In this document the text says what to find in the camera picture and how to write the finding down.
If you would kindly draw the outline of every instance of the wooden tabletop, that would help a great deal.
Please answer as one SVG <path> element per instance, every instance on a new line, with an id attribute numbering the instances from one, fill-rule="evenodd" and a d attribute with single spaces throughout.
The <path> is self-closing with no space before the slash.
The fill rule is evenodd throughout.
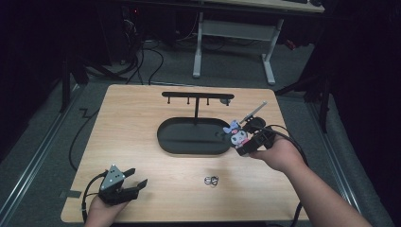
<path id="1" fill-rule="evenodd" d="M 195 100 L 162 96 L 162 92 L 233 94 L 229 106 L 218 99 L 200 101 L 199 117 L 230 123 L 242 120 L 264 100 L 256 116 L 285 126 L 274 92 L 268 89 L 112 85 L 109 87 L 71 190 L 83 192 L 104 169 L 136 168 L 125 188 L 144 179 L 148 185 L 119 215 L 118 222 L 290 220 L 299 202 L 287 177 L 264 162 L 241 157 L 230 148 L 220 155 L 173 155 L 160 148 L 158 127 L 168 118 L 193 117 Z M 204 183 L 218 176 L 218 185 Z M 101 179 L 89 193 L 99 189 Z M 92 197 L 87 198 L 88 207 Z M 68 198 L 65 222 L 82 222 L 82 198 Z M 300 219 L 307 219 L 304 212 Z"/>
<path id="2" fill-rule="evenodd" d="M 294 10 L 302 12 L 324 12 L 324 7 L 315 7 L 308 1 L 304 3 L 295 3 L 284 0 L 203 0 L 204 2 L 221 3 L 221 4 L 232 4 L 247 7 L 260 7 L 269 9 L 283 9 L 283 10 Z"/>

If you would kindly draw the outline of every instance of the skin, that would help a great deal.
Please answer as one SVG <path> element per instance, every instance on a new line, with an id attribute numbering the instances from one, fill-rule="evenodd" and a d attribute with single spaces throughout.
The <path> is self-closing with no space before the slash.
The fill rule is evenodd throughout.
<path id="1" fill-rule="evenodd" d="M 276 136 L 272 148 L 252 152 L 250 157 L 288 177 L 313 226 L 372 226 L 304 163 L 285 138 Z"/>
<path id="2" fill-rule="evenodd" d="M 128 205 L 129 202 L 114 206 L 105 204 L 98 196 L 94 197 L 89 207 L 88 218 L 85 227 L 109 227 L 115 217 Z"/>

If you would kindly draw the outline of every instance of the black wire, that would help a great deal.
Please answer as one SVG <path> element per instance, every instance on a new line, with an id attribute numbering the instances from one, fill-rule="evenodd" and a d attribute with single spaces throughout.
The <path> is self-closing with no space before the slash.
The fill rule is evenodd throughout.
<path id="1" fill-rule="evenodd" d="M 196 37 L 197 37 L 197 36 L 188 37 L 188 38 L 186 38 L 186 39 L 184 39 L 184 40 L 176 41 L 175 44 L 177 44 L 177 45 L 179 45 L 179 46 L 182 46 L 182 47 L 192 47 L 192 46 L 194 46 L 194 45 L 197 44 L 196 41 L 195 41 L 195 42 L 192 42 L 191 44 L 182 44 L 182 43 L 190 43 L 190 41 L 193 40 L 193 39 L 196 38 Z"/>
<path id="2" fill-rule="evenodd" d="M 115 72 L 114 74 L 115 74 L 116 76 L 121 76 L 121 75 L 123 75 L 123 74 L 126 74 L 126 73 L 132 71 L 137 65 L 138 65 L 138 60 L 137 60 L 136 56 L 134 56 L 133 59 L 132 59 L 132 61 L 130 62 L 130 65 L 129 65 L 129 66 L 127 66 L 126 68 L 124 68 L 124 69 L 122 69 L 122 70 L 120 70 L 120 71 L 118 71 L 118 72 Z M 92 75 L 92 76 L 95 76 L 95 77 L 104 77 L 104 76 L 105 76 L 104 74 L 96 73 L 96 72 L 94 72 L 94 71 L 92 71 L 92 70 L 90 70 L 90 69 L 88 69 L 88 68 L 86 68 L 86 67 L 85 67 L 85 70 L 86 70 L 86 72 L 87 72 L 88 74 L 90 74 L 90 75 Z"/>
<path id="3" fill-rule="evenodd" d="M 301 210 L 302 210 L 302 204 L 300 202 L 300 203 L 298 203 L 297 209 L 295 211 L 294 219 L 292 220 L 290 227 L 295 227 L 295 225 L 297 225 L 298 217 L 300 216 Z"/>
<path id="4" fill-rule="evenodd" d="M 90 197 L 90 196 L 97 195 L 97 194 L 98 194 L 97 192 L 91 193 L 91 194 L 86 195 L 86 197 Z"/>
<path id="5" fill-rule="evenodd" d="M 280 126 L 280 125 L 269 125 L 268 127 L 279 127 L 281 129 L 285 130 L 288 133 L 289 136 L 285 135 L 285 134 L 282 134 L 279 131 L 271 130 L 271 129 L 268 129 L 268 128 L 261 128 L 261 127 L 255 127 L 255 128 L 259 129 L 261 131 L 269 131 L 269 132 L 275 133 L 276 135 L 280 135 L 280 136 L 284 137 L 285 139 L 287 139 L 289 142 L 291 142 L 291 144 L 296 149 L 298 149 L 298 152 L 300 152 L 305 164 L 307 166 L 309 166 L 309 163 L 307 162 L 305 153 L 302 150 L 301 146 L 295 141 L 295 139 L 292 137 L 292 135 L 290 134 L 290 132 L 286 128 L 284 128 L 283 126 Z M 290 227 L 295 227 L 295 225 L 297 224 L 298 218 L 299 218 L 301 210 L 302 210 L 302 207 L 303 207 L 302 204 L 299 202 L 298 205 L 297 205 L 297 209 L 295 210 L 294 219 L 292 220 L 292 223 L 291 223 Z"/>
<path id="6" fill-rule="evenodd" d="M 142 53 L 142 59 L 141 59 L 141 63 L 137 66 L 135 72 L 132 73 L 132 75 L 127 79 L 126 84 L 129 84 L 131 79 L 133 78 L 133 76 L 135 76 L 135 74 L 137 72 L 139 72 L 139 69 L 142 67 L 142 64 L 144 63 L 144 50 L 143 50 L 143 46 L 141 47 L 141 53 Z M 141 84 L 144 85 L 144 82 L 142 81 L 142 77 L 139 75 L 138 73 L 138 78 L 141 81 Z"/>
<path id="7" fill-rule="evenodd" d="M 73 147 L 78 139 L 78 136 L 80 134 L 80 132 L 83 130 L 83 128 L 86 126 L 86 124 L 88 124 L 88 122 L 99 112 L 99 110 L 95 111 L 94 114 L 90 115 L 90 116 L 86 116 L 86 111 L 83 117 L 86 118 L 85 123 L 83 123 L 82 126 L 80 126 L 78 132 L 76 133 L 73 142 L 71 143 L 70 146 L 70 150 L 68 151 L 68 161 L 70 162 L 70 166 L 77 172 L 78 168 L 75 167 L 75 165 L 73 164 L 73 160 L 72 160 L 72 152 L 73 152 Z"/>
<path id="8" fill-rule="evenodd" d="M 221 38 L 221 37 L 218 37 L 218 38 L 216 38 L 216 37 L 213 37 L 213 38 L 212 37 L 205 37 L 204 40 L 205 41 L 207 41 L 207 40 L 209 40 L 209 41 L 221 40 L 221 45 L 219 47 L 217 47 L 217 48 L 208 48 L 208 47 L 205 46 L 205 44 L 203 44 L 202 48 L 205 49 L 205 50 L 216 51 L 216 50 L 220 50 L 222 47 L 224 47 L 224 45 L 226 45 L 226 43 L 225 43 L 226 40 L 224 38 Z"/>
<path id="9" fill-rule="evenodd" d="M 185 40 L 188 40 L 188 39 L 192 39 L 194 37 L 198 37 L 198 35 L 194 35 L 193 32 L 194 32 L 195 28 L 197 27 L 199 18 L 200 18 L 200 14 L 197 13 L 197 15 L 195 16 L 194 25 L 192 26 L 192 29 L 189 31 L 188 35 L 184 36 L 183 38 L 180 38 L 180 39 L 176 40 L 176 44 L 179 41 L 185 41 Z"/>
<path id="10" fill-rule="evenodd" d="M 156 50 L 153 50 L 153 49 L 144 49 L 144 50 L 152 51 L 152 52 L 158 54 L 162 58 L 162 62 L 160 62 L 159 67 L 157 67 L 157 69 L 150 75 L 150 77 L 148 79 L 148 85 L 150 85 L 151 79 L 157 73 L 157 71 L 159 71 L 159 69 L 162 67 L 163 63 L 165 62 L 165 58 L 163 58 L 163 55 L 160 52 L 156 51 Z"/>
<path id="11" fill-rule="evenodd" d="M 273 126 L 273 127 L 280 127 L 280 128 L 282 128 L 282 129 L 284 129 L 285 131 L 287 131 L 288 134 L 290 135 L 289 131 L 288 131 L 286 128 L 282 127 L 282 126 L 279 126 L 279 125 L 270 125 L 270 126 Z M 300 154 L 301 154 L 301 156 L 302 156 L 302 158 L 303 158 L 305 164 L 306 164 L 307 166 L 309 166 L 309 163 L 307 162 L 306 155 L 305 155 L 304 151 L 302 150 L 301 146 L 292 138 L 292 136 L 290 137 L 290 136 L 285 135 L 285 134 L 283 134 L 283 133 L 281 133 L 281 132 L 279 132 L 279 131 L 270 130 L 270 129 L 267 129 L 267 128 L 261 128 L 261 127 L 256 127 L 256 126 L 253 126 L 253 127 L 256 128 L 256 129 L 258 129 L 258 130 L 261 130 L 261 131 L 269 131 L 269 132 L 278 134 L 278 135 L 284 137 L 285 139 L 287 139 L 289 142 L 291 142 L 291 144 L 292 144 L 296 149 L 298 149 L 298 152 L 300 152 Z"/>
<path id="12" fill-rule="evenodd" d="M 147 41 L 146 43 L 156 43 L 156 45 L 154 45 L 154 46 L 152 46 L 152 47 L 147 47 L 147 49 L 154 49 L 154 48 L 157 48 L 157 47 L 159 47 L 159 45 L 160 45 L 160 41 L 159 40 L 154 40 L 154 41 Z"/>
<path id="13" fill-rule="evenodd" d="M 81 211 L 82 211 L 82 218 L 83 218 L 83 223 L 86 222 L 86 219 L 88 218 L 88 213 L 86 212 L 86 197 L 88 197 L 88 191 L 89 188 L 91 187 L 92 183 L 96 181 L 97 179 L 101 177 L 105 177 L 109 171 L 105 170 L 103 173 L 100 173 L 99 175 L 95 176 L 86 186 L 85 192 L 83 193 L 82 196 L 82 204 L 81 204 Z"/>
<path id="14" fill-rule="evenodd" d="M 233 41 L 229 41 L 229 40 L 226 40 L 225 42 L 226 42 L 227 44 L 248 46 L 248 45 L 253 45 L 253 44 L 259 44 L 259 43 L 261 43 L 262 41 L 252 40 L 252 41 L 250 41 L 250 42 L 248 42 L 248 43 L 246 43 L 246 44 L 242 44 L 242 43 L 239 43 L 239 42 L 233 42 Z"/>

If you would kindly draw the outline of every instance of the left hand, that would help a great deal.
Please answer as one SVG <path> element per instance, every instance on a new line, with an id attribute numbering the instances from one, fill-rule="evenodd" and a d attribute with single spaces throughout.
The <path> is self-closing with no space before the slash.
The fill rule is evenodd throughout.
<path id="1" fill-rule="evenodd" d="M 109 227 L 117 215 L 128 205 L 129 201 L 110 206 L 96 196 L 89 207 L 85 227 Z"/>

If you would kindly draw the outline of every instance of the black oval tray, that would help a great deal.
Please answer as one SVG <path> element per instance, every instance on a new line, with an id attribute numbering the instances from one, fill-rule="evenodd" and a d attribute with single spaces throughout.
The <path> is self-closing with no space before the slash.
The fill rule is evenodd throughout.
<path id="1" fill-rule="evenodd" d="M 223 127 L 230 127 L 216 118 L 173 117 L 164 121 L 157 130 L 162 149 L 173 154 L 217 155 L 230 148 L 221 134 Z"/>

